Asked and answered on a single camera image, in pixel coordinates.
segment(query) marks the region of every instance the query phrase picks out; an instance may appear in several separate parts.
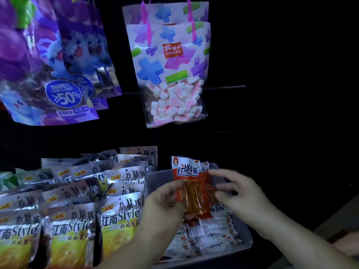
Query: black background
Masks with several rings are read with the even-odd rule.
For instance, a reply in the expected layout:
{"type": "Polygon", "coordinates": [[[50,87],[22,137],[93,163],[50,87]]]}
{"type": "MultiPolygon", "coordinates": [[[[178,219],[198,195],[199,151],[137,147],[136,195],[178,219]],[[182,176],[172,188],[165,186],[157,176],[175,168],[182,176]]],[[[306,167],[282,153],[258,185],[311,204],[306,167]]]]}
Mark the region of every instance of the black background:
{"type": "MultiPolygon", "coordinates": [[[[310,4],[209,0],[212,38],[203,92],[209,117],[147,129],[121,9],[140,1],[96,0],[124,95],[108,99],[110,109],[100,111],[99,120],[69,126],[25,126],[0,112],[1,170],[33,170],[41,157],[158,145],[160,170],[170,168],[172,154],[235,169],[311,230],[358,193],[352,94],[335,74],[323,72],[310,4]]],[[[251,249],[194,267],[266,268],[280,252],[251,232],[251,249]]]]}

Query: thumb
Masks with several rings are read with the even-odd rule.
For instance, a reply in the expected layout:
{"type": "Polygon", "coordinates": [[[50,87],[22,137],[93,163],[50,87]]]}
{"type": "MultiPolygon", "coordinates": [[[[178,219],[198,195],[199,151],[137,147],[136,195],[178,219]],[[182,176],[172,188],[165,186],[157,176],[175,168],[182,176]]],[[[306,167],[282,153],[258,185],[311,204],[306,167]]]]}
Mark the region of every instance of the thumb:
{"type": "Polygon", "coordinates": [[[172,209],[175,210],[182,219],[185,214],[186,206],[183,202],[176,202],[172,209]]]}
{"type": "Polygon", "coordinates": [[[224,191],[216,191],[214,193],[214,195],[216,196],[217,200],[222,203],[223,205],[225,205],[226,207],[230,207],[230,201],[231,201],[231,195],[225,193],[224,191]]]}

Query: blue plus sign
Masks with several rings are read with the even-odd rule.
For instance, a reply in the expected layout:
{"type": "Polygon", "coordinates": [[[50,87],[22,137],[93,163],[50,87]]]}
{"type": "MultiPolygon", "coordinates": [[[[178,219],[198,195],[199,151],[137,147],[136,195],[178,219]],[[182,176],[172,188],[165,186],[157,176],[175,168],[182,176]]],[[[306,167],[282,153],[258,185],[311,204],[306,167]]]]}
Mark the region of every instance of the blue plus sign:
{"type": "Polygon", "coordinates": [[[155,14],[156,18],[159,20],[163,20],[164,22],[169,22],[169,16],[171,16],[171,9],[163,4],[158,5],[158,12],[155,14]]]}
{"type": "Polygon", "coordinates": [[[159,75],[163,73],[163,68],[159,60],[152,63],[148,61],[146,57],[142,58],[138,64],[142,70],[137,73],[137,76],[142,80],[149,80],[153,85],[161,83],[159,75]]]}
{"type": "Polygon", "coordinates": [[[198,46],[201,46],[202,42],[203,42],[202,37],[196,36],[196,41],[194,41],[193,43],[198,45],[198,46]]]}
{"type": "Polygon", "coordinates": [[[163,32],[159,34],[162,39],[167,39],[169,42],[173,42],[173,37],[176,36],[174,29],[169,29],[167,26],[162,27],[163,32]]]}

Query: red label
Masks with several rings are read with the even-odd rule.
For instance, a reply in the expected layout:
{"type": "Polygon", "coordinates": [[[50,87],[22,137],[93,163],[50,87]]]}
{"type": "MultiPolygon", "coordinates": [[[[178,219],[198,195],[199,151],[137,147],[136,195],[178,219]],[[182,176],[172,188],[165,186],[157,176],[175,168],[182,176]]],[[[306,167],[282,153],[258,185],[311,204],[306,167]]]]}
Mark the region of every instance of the red label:
{"type": "Polygon", "coordinates": [[[165,58],[183,55],[182,45],[180,42],[163,44],[163,52],[165,58]]]}

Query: yellow chip bag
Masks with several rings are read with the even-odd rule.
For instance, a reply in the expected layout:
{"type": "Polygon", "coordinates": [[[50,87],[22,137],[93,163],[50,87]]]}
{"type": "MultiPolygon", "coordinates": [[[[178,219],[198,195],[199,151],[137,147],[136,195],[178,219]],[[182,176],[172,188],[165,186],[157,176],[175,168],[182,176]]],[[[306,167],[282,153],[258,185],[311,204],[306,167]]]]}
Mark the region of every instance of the yellow chip bag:
{"type": "Polygon", "coordinates": [[[40,211],[0,213],[0,269],[25,269],[35,258],[40,237],[40,211]]]}
{"type": "Polygon", "coordinates": [[[49,208],[45,227],[47,266],[76,268],[92,266],[95,240],[95,203],[49,208]]]}
{"type": "Polygon", "coordinates": [[[139,225],[141,192],[124,194],[100,201],[98,218],[102,233],[103,258],[132,239],[139,225]]]}

